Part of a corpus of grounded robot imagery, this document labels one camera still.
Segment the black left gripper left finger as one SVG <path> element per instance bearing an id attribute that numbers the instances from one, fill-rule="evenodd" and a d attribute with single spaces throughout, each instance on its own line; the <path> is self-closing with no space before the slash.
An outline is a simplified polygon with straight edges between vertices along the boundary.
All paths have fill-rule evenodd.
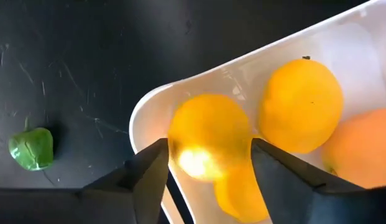
<path id="1" fill-rule="evenodd" d="M 84 223 L 157 223 L 168 178 L 168 140 L 161 138 L 83 189 Z"/>

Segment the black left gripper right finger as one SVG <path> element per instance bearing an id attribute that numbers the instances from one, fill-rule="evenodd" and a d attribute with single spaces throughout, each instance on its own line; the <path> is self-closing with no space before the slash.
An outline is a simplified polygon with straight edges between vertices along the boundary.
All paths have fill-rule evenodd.
<path id="1" fill-rule="evenodd" d="M 254 138 L 251 161 L 274 223 L 359 223 L 362 188 Z"/>

